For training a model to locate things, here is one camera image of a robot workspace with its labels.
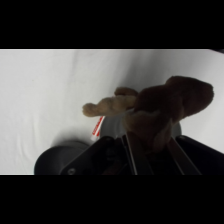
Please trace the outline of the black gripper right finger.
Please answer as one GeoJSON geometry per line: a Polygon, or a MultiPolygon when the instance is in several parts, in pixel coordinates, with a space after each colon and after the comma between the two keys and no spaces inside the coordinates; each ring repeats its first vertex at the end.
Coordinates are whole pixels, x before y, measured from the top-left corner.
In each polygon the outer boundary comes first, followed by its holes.
{"type": "Polygon", "coordinates": [[[201,175],[200,170],[174,138],[171,138],[165,148],[166,168],[173,175],[201,175]]]}

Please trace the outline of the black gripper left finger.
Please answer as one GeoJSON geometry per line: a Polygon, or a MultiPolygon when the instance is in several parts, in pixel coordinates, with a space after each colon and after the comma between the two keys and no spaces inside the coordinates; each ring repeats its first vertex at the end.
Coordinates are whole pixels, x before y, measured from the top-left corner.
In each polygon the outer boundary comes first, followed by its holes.
{"type": "Polygon", "coordinates": [[[152,168],[144,154],[143,147],[138,137],[132,132],[127,132],[126,139],[133,173],[135,175],[153,175],[152,168]]]}

